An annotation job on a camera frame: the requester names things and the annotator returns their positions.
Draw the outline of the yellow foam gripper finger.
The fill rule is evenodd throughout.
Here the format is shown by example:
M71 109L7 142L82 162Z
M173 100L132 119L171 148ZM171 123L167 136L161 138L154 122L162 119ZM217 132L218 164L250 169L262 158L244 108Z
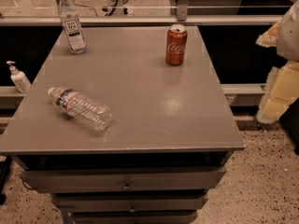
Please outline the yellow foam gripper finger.
M299 24L278 21L257 38L256 44L275 47L278 56L287 60L281 68L273 67L269 72L256 115L259 122L271 124L299 98Z

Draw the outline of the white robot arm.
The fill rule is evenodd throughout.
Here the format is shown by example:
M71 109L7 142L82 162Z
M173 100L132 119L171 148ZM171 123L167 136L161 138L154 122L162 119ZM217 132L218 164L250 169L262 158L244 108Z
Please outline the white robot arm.
M281 68L273 67L267 76L264 95L256 119L273 123L299 98L299 1L296 1L281 21L260 35L256 44L275 47L277 55L287 60Z

